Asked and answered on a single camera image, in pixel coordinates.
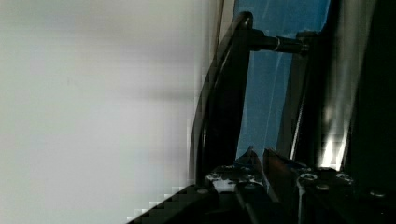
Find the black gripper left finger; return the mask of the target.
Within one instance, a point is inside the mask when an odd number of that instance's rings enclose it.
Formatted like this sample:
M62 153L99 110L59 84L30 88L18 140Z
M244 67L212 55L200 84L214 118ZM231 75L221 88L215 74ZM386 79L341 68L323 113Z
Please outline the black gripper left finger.
M127 224L267 224L269 202L260 159L250 147L202 184L187 186Z

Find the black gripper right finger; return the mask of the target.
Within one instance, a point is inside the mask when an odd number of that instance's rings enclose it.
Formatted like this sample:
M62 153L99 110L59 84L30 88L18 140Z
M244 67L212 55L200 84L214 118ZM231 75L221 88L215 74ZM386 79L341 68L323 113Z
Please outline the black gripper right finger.
M293 224L395 224L395 193L359 190L350 175L311 168L266 149L262 168L270 195Z

